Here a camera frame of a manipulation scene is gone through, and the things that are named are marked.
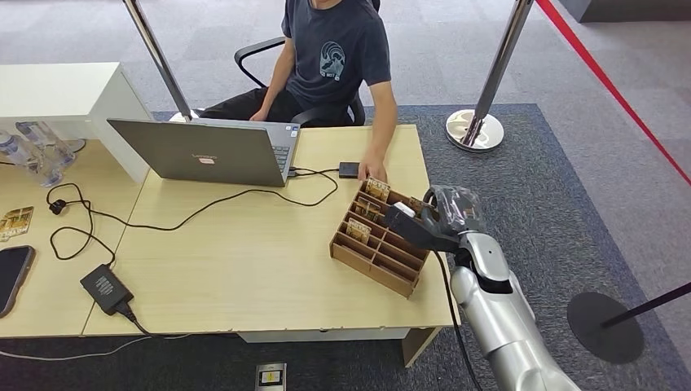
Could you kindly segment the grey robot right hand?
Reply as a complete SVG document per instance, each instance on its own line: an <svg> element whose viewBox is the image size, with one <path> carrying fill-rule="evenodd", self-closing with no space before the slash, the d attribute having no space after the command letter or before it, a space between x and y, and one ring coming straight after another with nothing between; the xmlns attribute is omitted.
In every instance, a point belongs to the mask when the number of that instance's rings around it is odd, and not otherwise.
<svg viewBox="0 0 691 391"><path fill-rule="evenodd" d="M431 185L423 202L421 220L433 233L455 236L486 231L479 197L465 187Z"/></svg>

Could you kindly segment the person's left hand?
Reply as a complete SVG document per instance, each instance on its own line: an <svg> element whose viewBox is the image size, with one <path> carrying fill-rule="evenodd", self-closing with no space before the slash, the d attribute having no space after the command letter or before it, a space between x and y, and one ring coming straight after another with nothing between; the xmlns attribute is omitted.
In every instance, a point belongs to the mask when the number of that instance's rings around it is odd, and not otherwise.
<svg viewBox="0 0 691 391"><path fill-rule="evenodd" d="M363 182L374 178L384 183L388 182L385 169L385 158L378 155L365 155L359 162L358 180Z"/></svg>

